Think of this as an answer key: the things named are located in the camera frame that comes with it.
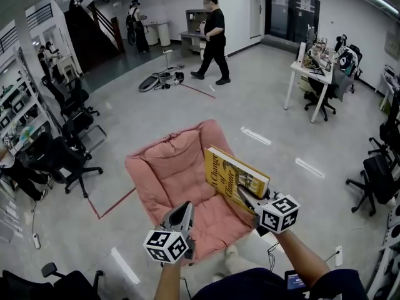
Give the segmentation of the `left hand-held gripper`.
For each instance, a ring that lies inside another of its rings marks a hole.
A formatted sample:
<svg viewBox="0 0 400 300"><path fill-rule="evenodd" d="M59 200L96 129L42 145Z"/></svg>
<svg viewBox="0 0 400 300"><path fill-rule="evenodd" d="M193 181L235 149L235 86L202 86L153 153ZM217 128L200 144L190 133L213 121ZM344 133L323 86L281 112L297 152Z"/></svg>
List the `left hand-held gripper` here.
<svg viewBox="0 0 400 300"><path fill-rule="evenodd" d="M186 201L169 210L162 219L162 226L150 230L143 247L150 258L159 263L175 264L194 256L195 240L186 232L173 231L165 227L187 227L190 231L194 221L194 205Z"/></svg>

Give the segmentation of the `pink cushioned lounge chair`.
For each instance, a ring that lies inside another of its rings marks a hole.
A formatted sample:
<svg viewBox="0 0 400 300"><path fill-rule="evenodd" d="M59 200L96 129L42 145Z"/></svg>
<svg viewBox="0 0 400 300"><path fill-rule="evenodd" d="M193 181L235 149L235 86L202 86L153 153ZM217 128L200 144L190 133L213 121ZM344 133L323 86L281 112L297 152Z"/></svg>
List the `pink cushioned lounge chair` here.
<svg viewBox="0 0 400 300"><path fill-rule="evenodd" d="M195 240L193 263L233 245L252 230L253 216L206 182L204 150L232 155L219 124L208 119L128 155L126 169L153 224L172 208L191 201Z"/></svg>

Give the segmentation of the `yellow book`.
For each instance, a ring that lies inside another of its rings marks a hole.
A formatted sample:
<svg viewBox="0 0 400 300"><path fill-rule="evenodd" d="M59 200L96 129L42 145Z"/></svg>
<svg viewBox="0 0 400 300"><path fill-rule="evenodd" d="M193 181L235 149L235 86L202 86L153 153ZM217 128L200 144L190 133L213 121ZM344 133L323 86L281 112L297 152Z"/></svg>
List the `yellow book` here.
<svg viewBox="0 0 400 300"><path fill-rule="evenodd" d="M214 146L204 150L204 158L206 182L247 212L252 211L239 196L238 186L244 186L256 200L268 197L270 178L267 175Z"/></svg>

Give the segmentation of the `person's left forearm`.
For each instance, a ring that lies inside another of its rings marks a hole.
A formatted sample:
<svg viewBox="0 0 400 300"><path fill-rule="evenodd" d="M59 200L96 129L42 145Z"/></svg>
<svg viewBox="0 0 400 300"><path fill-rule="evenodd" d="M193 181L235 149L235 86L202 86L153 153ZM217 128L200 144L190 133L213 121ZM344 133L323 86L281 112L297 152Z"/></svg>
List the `person's left forearm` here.
<svg viewBox="0 0 400 300"><path fill-rule="evenodd" d="M154 300L179 300L182 263L163 264Z"/></svg>

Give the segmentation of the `person's right forearm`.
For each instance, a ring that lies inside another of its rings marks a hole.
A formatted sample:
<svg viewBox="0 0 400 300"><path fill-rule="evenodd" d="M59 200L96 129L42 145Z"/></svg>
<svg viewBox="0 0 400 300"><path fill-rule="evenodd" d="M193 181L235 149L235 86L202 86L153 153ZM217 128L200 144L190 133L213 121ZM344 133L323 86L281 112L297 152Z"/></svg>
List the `person's right forearm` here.
<svg viewBox="0 0 400 300"><path fill-rule="evenodd" d="M274 233L274 236L294 270L308 288L312 288L320 278L330 272L326 262L308 248L292 231Z"/></svg>

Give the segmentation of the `angled red floor tape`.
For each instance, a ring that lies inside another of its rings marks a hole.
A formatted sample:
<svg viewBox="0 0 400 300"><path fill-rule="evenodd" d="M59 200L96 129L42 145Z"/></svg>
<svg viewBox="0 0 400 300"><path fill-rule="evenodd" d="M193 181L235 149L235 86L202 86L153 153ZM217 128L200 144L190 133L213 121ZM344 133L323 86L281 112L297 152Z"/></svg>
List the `angled red floor tape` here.
<svg viewBox="0 0 400 300"><path fill-rule="evenodd" d="M117 208L122 202L124 202L132 193L136 191L136 188L132 188L129 192L127 192L121 199L116 201L111 207L105 210L104 213L99 214L98 210L95 208L94 204L91 202L89 198L87 198L87 202L89 203L92 211L96 215L98 220L101 220L103 217L107 216L110 212L112 212L115 208Z"/></svg>

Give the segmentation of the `straight red floor tape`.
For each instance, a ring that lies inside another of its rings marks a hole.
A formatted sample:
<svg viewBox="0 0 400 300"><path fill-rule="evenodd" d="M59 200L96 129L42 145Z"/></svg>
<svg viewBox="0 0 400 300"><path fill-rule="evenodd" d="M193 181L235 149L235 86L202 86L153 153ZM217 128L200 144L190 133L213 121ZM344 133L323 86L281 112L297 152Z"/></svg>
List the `straight red floor tape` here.
<svg viewBox="0 0 400 300"><path fill-rule="evenodd" d="M206 92L204 92L204 91L202 91L202 90L196 89L195 87L191 87L191 86L188 86L188 85L183 84L183 83L181 83L180 85L183 86L183 87L185 87L185 88L188 88L188 89L190 89L190 90L196 91L196 92L198 92L198 93L200 93L200 94L203 94L203 95L205 95L205 96L208 96L208 97L210 97L210 98L213 98L213 99L216 98L216 97L213 96L212 94L209 94L209 93L206 93Z"/></svg>

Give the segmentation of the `black office chair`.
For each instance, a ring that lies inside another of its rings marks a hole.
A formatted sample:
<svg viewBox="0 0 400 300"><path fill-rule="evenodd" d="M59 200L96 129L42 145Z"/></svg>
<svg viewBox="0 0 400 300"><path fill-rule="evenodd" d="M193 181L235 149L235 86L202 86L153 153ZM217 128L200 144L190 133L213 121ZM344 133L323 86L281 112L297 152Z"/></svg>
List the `black office chair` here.
<svg viewBox="0 0 400 300"><path fill-rule="evenodd" d="M363 73L363 71L359 68L360 62L363 58L363 55L361 54L359 48L353 44L349 46L349 48L353 51L353 53L357 57L357 63L354 63L352 73L354 75L354 80L357 81L360 78L360 75Z"/></svg>
<svg viewBox="0 0 400 300"><path fill-rule="evenodd" d="M379 137L382 143L374 137L369 138L370 142L373 141L376 144L377 149L368 151L368 154L382 154L391 166L400 165L400 120L397 118L400 113L399 100L400 95L395 94L392 99L389 116L386 122L379 127Z"/></svg>
<svg viewBox="0 0 400 300"><path fill-rule="evenodd" d="M387 204L400 190L400 178L395 180L389 163L385 156L377 154L363 161L363 170L360 172L364 182L360 183L353 179L346 179L346 185L352 184L362 189L364 194L357 206L351 208L355 213L359 210L366 199L371 205L370 216L375 215L375 201L379 204Z"/></svg>
<svg viewBox="0 0 400 300"><path fill-rule="evenodd" d="M83 154L73 151L63 137L52 138L48 132L42 132L24 152L29 156L27 165L50 174L56 183L64 184L66 194L70 193L71 185L78 181L83 197L87 199L83 174L93 171L103 173L101 167L86 167L88 159Z"/></svg>
<svg viewBox="0 0 400 300"><path fill-rule="evenodd" d="M318 101L321 99L321 94L324 88L324 84L316 81L315 79L309 77L308 82L310 84L310 87L312 88L312 91L306 91L304 94L304 99L309 100L309 102L305 105L304 109L307 111L311 106L317 106ZM328 84L327 85L327 90L322 98L322 103L320 107L320 111L322 112L323 118L325 121L328 120L328 115L326 112L326 108L329 108L332 110L333 114L336 114L336 108L332 107L329 104L330 99L337 99L338 97L336 96L335 92L338 87L333 84Z"/></svg>
<svg viewBox="0 0 400 300"><path fill-rule="evenodd" d="M64 97L63 93L46 76L42 77L41 82L59 103L62 116L69 117L81 111L85 111L89 114L96 114L97 116L100 115L99 111L94 110L93 107L86 107L84 105L89 99L89 94L82 88L81 80L78 77L66 84L66 86L70 88L68 91L68 98Z"/></svg>
<svg viewBox="0 0 400 300"><path fill-rule="evenodd" d="M80 271L61 274L53 262L43 266L41 273L44 278L56 276L58 280L32 282L4 270L0 276L0 300L101 300L98 285L104 275L102 270L96 271L92 283Z"/></svg>

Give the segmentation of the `grey oval board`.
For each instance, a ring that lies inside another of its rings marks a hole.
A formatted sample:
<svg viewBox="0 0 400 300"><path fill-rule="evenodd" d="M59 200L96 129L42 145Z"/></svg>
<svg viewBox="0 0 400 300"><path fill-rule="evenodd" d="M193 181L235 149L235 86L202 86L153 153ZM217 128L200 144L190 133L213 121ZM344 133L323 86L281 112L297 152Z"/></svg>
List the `grey oval board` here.
<svg viewBox="0 0 400 300"><path fill-rule="evenodd" d="M141 93L145 93L154 89L159 84L160 84L159 74L153 73L139 85L138 91Z"/></svg>

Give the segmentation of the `grey jacket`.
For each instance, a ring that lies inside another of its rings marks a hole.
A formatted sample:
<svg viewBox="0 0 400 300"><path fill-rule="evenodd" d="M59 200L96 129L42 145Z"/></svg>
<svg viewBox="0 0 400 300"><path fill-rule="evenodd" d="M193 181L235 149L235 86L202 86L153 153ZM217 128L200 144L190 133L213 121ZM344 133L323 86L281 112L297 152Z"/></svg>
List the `grey jacket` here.
<svg viewBox="0 0 400 300"><path fill-rule="evenodd" d="M351 85L354 82L353 75L346 75L337 66L334 66L332 72L332 88L334 97L343 102L344 94L350 90Z"/></svg>

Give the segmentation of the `white storage rack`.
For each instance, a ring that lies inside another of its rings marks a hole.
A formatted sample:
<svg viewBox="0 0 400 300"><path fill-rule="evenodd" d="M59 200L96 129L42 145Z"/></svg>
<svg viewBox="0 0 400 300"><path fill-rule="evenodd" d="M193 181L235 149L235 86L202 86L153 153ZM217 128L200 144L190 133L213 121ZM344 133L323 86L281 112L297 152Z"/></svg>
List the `white storage rack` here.
<svg viewBox="0 0 400 300"><path fill-rule="evenodd" d="M400 300L400 242L380 251L371 283L369 300Z"/></svg>

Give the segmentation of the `black white patterned backpack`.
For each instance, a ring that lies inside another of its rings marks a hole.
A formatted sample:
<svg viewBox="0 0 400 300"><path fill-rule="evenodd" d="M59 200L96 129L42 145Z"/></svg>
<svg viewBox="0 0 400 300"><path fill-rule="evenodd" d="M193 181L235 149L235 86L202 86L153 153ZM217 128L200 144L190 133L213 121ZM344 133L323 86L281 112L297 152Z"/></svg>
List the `black white patterned backpack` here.
<svg viewBox="0 0 400 300"><path fill-rule="evenodd" d="M337 51L337 65L341 71L350 76L353 73L353 65L357 63L357 57L347 46L341 46Z"/></svg>

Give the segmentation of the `white plastic stool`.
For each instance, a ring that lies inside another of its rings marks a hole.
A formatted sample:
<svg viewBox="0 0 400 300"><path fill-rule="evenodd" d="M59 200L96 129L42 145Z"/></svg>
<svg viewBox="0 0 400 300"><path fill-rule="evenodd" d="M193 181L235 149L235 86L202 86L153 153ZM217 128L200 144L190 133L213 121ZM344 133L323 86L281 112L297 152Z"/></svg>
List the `white plastic stool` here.
<svg viewBox="0 0 400 300"><path fill-rule="evenodd" d="M68 70L70 70L72 72L72 76L74 78L79 77L79 73L76 69L76 65L75 65L73 57L71 55L61 56L57 61L57 65L59 67L60 72L65 77L67 82L69 82L69 76L67 74Z"/></svg>

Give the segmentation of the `white metal shelf rack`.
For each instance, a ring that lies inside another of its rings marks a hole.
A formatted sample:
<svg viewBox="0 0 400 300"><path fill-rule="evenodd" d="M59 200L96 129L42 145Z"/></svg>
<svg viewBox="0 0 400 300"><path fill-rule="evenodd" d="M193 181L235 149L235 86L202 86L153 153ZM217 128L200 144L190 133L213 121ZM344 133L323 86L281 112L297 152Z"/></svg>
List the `white metal shelf rack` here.
<svg viewBox="0 0 400 300"><path fill-rule="evenodd" d="M13 156L46 128L52 136L60 135L53 113L29 72L22 49L14 49L14 55L22 78L0 96L0 140Z"/></svg>

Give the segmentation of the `beige wall panel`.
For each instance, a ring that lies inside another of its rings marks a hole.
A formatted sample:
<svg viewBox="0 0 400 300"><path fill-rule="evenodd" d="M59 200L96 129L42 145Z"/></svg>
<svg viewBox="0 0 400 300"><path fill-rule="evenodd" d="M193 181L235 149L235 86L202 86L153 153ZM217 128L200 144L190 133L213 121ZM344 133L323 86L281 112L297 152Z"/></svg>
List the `beige wall panel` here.
<svg viewBox="0 0 400 300"><path fill-rule="evenodd" d="M400 33L386 32L386 39L384 44L385 52L394 59L400 57Z"/></svg>

